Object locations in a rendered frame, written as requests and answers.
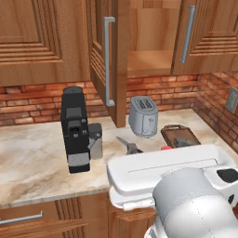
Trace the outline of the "dark brown cutting board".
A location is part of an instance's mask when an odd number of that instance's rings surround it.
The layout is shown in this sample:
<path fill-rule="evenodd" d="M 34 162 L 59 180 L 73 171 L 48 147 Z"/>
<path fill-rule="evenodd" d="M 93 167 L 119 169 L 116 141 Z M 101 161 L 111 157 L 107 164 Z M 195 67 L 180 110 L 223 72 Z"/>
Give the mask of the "dark brown cutting board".
<path fill-rule="evenodd" d="M 200 145 L 201 142 L 192 131 L 182 125 L 167 125 L 161 129 L 161 134 L 168 146 L 171 148 Z"/>

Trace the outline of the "wooden wall cabinet door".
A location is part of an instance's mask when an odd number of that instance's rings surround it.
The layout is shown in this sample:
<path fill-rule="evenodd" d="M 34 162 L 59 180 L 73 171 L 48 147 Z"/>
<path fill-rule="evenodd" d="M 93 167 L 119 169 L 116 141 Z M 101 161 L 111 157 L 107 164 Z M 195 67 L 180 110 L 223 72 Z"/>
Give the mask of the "wooden wall cabinet door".
<path fill-rule="evenodd" d="M 196 6 L 186 63 L 180 63 L 190 15 Z M 181 0 L 171 73 L 238 71 L 238 0 Z"/>
<path fill-rule="evenodd" d="M 0 0 L 0 86 L 88 79 L 83 0 Z"/>

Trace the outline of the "wooden drawer front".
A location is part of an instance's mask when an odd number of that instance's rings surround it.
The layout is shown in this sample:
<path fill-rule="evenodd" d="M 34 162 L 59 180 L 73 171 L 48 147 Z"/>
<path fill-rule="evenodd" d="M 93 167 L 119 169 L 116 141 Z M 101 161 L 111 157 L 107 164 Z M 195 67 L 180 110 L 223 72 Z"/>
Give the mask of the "wooden drawer front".
<path fill-rule="evenodd" d="M 0 219 L 42 218 L 0 225 L 0 238 L 108 238 L 107 193 L 0 209 Z"/>

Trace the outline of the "open wooden cabinet door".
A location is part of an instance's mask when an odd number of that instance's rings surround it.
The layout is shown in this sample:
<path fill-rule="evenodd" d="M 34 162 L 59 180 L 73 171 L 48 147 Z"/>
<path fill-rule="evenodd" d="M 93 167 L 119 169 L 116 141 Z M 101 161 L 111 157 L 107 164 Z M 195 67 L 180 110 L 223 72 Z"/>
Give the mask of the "open wooden cabinet door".
<path fill-rule="evenodd" d="M 90 78 L 117 127 L 126 125 L 126 80 L 129 46 L 130 0 L 86 0 Z M 106 105 L 104 18 L 114 17 L 110 34 L 110 96 Z"/>

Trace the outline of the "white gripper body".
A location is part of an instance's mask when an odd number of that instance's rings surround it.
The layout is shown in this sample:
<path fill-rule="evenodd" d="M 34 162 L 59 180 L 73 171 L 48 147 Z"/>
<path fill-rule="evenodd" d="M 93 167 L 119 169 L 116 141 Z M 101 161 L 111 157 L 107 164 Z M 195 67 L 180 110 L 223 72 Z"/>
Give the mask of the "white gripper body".
<path fill-rule="evenodd" d="M 112 205 L 124 210 L 148 207 L 161 176 L 183 167 L 235 168 L 235 162 L 213 144 L 114 157 L 107 163 Z"/>

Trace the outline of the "silver toaster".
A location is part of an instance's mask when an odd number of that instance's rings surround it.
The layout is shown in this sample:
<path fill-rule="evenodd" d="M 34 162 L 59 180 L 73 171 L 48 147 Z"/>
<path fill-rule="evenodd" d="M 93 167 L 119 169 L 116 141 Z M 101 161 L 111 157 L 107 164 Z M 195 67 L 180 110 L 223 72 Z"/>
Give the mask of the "silver toaster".
<path fill-rule="evenodd" d="M 158 128 L 158 107 L 155 102 L 148 96 L 132 97 L 128 123 L 138 137 L 155 136 Z"/>

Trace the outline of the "wooden wall cabinet carcass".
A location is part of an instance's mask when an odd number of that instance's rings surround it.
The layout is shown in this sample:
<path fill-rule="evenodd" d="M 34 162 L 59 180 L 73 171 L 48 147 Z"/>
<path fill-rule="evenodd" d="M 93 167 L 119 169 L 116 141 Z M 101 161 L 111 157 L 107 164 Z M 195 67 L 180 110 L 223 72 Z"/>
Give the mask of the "wooden wall cabinet carcass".
<path fill-rule="evenodd" d="M 170 74 L 181 0 L 130 0 L 129 75 Z"/>

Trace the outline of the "grey wall socket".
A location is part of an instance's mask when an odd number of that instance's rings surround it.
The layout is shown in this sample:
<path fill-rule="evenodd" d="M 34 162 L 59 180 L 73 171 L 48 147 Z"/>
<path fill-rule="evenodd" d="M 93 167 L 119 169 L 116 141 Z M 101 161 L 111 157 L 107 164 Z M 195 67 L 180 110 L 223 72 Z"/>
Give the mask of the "grey wall socket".
<path fill-rule="evenodd" d="M 234 86 L 231 86 L 229 95 L 225 103 L 225 108 L 230 112 L 235 112 L 237 104 L 238 104 L 238 89 Z"/>

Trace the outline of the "black coffee machine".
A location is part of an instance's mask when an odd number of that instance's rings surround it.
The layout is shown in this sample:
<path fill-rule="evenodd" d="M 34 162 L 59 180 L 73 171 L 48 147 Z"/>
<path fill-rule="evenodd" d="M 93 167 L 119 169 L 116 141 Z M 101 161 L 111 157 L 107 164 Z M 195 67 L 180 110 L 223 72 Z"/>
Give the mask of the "black coffee machine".
<path fill-rule="evenodd" d="M 100 123 L 87 120 L 85 95 L 80 86 L 68 86 L 61 95 L 61 129 L 71 174 L 90 170 L 91 149 L 102 139 Z"/>

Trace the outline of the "wooden base cabinet door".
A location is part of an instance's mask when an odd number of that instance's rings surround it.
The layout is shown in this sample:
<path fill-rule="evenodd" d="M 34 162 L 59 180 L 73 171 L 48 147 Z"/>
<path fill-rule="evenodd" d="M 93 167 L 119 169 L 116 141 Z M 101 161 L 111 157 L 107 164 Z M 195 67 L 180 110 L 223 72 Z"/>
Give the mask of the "wooden base cabinet door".
<path fill-rule="evenodd" d="M 144 238 L 145 232 L 155 221 L 152 208 L 124 211 L 108 206 L 109 238 Z"/>

